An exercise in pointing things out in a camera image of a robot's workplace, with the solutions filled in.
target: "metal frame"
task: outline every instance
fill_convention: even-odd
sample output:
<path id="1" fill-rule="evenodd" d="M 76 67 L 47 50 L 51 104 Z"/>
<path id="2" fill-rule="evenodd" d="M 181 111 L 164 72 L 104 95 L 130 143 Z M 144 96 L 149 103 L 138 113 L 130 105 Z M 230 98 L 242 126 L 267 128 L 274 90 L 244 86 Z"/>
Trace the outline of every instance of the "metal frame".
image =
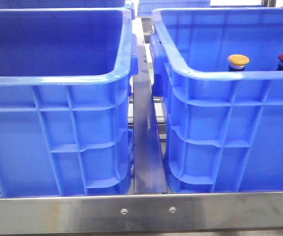
<path id="1" fill-rule="evenodd" d="M 140 71 L 133 78 L 136 194 L 0 199 L 0 235 L 236 231 L 283 227 L 283 192 L 144 194 L 164 193 L 167 189 L 141 18 L 133 24 L 138 34 Z M 283 235 L 282 230 L 269 232 L 271 234 L 261 235 Z"/>

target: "plastic crate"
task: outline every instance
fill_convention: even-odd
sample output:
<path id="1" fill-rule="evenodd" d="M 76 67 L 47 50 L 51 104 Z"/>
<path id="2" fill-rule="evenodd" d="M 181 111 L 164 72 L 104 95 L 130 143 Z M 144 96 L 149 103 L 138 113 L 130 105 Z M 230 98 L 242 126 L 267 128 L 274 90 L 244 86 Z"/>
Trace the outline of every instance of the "plastic crate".
<path id="1" fill-rule="evenodd" d="M 210 0 L 139 0 L 138 16 L 152 16 L 152 10 L 168 7 L 210 7 Z"/>
<path id="2" fill-rule="evenodd" d="M 0 197 L 127 192 L 131 30 L 126 9 L 0 10 Z"/>
<path id="3" fill-rule="evenodd" d="M 283 190 L 283 8 L 153 11 L 174 192 Z M 227 72 L 230 54 L 250 57 Z"/>
<path id="4" fill-rule="evenodd" d="M 122 7 L 130 9 L 132 18 L 135 18 L 134 3 L 132 0 L 0 0 L 0 9 L 70 7 Z"/>

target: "screw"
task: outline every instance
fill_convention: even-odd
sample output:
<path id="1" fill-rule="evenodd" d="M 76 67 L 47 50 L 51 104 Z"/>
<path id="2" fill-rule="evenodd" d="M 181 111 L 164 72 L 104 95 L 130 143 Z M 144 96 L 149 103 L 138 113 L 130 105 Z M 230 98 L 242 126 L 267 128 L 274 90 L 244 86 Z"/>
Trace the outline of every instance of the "screw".
<path id="1" fill-rule="evenodd" d="M 121 209 L 121 214 L 122 215 L 127 215 L 127 213 L 128 213 L 127 209 L 125 209 L 125 208 Z"/>
<path id="2" fill-rule="evenodd" d="M 171 206 L 169 212 L 174 214 L 176 212 L 176 207 Z"/>

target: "metal shelf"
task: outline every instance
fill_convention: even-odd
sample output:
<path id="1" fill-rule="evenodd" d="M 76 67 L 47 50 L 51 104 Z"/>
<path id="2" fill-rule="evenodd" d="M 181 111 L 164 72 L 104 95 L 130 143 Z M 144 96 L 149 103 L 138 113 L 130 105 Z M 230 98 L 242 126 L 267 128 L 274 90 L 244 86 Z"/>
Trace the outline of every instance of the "metal shelf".
<path id="1" fill-rule="evenodd" d="M 133 78 L 135 194 L 0 199 L 0 235 L 167 232 L 162 235 L 283 236 L 283 192 L 164 194 L 167 187 L 141 18 L 133 21 L 133 29 L 140 71 Z"/>

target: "blue crate in background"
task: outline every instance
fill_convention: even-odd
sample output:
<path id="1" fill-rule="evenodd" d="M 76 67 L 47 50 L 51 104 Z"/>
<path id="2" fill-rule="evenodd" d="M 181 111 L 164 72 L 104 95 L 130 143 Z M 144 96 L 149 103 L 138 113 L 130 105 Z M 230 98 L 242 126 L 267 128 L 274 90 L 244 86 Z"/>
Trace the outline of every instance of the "blue crate in background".
<path id="1" fill-rule="evenodd" d="M 210 0 L 139 0 L 138 16 L 152 16 L 157 8 L 210 7 Z"/>
<path id="2" fill-rule="evenodd" d="M 283 8 L 153 11 L 174 192 L 283 190 Z M 244 54 L 244 72 L 227 58 Z"/>
<path id="3" fill-rule="evenodd" d="M 0 10 L 0 197 L 127 192 L 131 30 L 126 9 Z"/>
<path id="4" fill-rule="evenodd" d="M 132 18 L 135 18 L 132 0 L 0 0 L 0 9 L 83 7 L 122 7 L 130 9 Z"/>

